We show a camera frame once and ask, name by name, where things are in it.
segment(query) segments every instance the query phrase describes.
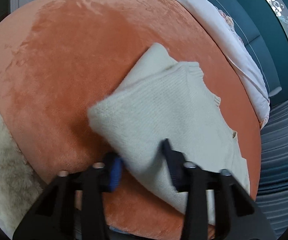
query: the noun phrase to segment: orange velvet surface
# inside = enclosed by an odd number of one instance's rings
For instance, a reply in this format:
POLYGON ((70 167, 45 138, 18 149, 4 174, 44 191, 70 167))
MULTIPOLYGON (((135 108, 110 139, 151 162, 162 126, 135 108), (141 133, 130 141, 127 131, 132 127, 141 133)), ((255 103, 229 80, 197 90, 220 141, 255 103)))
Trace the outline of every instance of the orange velvet surface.
MULTIPOLYGON (((22 153, 46 182, 100 160, 109 145, 89 128, 86 110, 112 93, 154 42, 177 61, 200 63, 238 132, 255 198, 258 119, 218 46, 174 0, 36 0, 0 23, 0 112, 22 153)), ((127 172, 104 204, 114 227, 179 239, 183 216, 127 172)))

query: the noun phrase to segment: screw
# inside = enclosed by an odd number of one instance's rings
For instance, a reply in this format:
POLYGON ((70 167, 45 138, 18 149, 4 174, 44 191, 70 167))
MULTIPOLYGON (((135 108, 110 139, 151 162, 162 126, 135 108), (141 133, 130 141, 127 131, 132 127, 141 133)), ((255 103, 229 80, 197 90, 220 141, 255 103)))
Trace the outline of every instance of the screw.
POLYGON ((105 167, 105 164, 104 163, 94 163, 93 164, 93 168, 94 169, 102 169, 105 167))
POLYGON ((227 169, 223 169, 220 171, 223 176, 231 176, 231 172, 227 169))
POLYGON ((62 171, 60 171, 57 175, 58 175, 59 177, 67 177, 68 174, 69 174, 68 171, 62 170, 62 171))
POLYGON ((195 164, 192 163, 192 162, 184 162, 184 167, 187 168, 187 169, 194 169, 196 168, 195 164))

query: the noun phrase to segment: sheepskin rug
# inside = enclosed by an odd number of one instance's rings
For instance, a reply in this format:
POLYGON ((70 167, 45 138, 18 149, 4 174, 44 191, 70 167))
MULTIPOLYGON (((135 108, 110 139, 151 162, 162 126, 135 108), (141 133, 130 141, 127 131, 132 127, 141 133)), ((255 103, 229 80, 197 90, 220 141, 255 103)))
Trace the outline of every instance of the sheepskin rug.
POLYGON ((10 239, 44 186, 17 147, 0 114, 0 228, 10 239))

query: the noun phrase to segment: knit sweater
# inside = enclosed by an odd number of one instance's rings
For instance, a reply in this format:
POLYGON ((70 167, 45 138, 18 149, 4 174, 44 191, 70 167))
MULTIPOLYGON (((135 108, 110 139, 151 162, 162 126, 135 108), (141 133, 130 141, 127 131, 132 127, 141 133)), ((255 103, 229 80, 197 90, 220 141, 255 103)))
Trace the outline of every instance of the knit sweater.
MULTIPOLYGON (((91 107, 90 126, 122 156, 127 169, 149 191, 185 213, 186 193, 177 193, 159 144, 169 138, 174 150, 202 169, 229 169, 249 192, 247 163, 237 134, 226 124, 220 98, 203 82, 197 62, 175 63, 167 70, 128 84, 91 107)), ((215 223, 212 192, 208 216, 215 223)))

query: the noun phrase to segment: white bedsheet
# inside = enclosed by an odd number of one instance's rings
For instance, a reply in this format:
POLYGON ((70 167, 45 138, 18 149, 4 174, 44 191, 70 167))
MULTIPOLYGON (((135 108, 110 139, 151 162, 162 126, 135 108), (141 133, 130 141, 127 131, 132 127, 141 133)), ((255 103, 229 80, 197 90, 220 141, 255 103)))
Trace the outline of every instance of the white bedsheet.
POLYGON ((245 46, 238 42, 225 19, 208 0, 176 1, 191 13, 219 46, 244 85, 262 129, 270 111, 268 92, 262 73, 245 46))

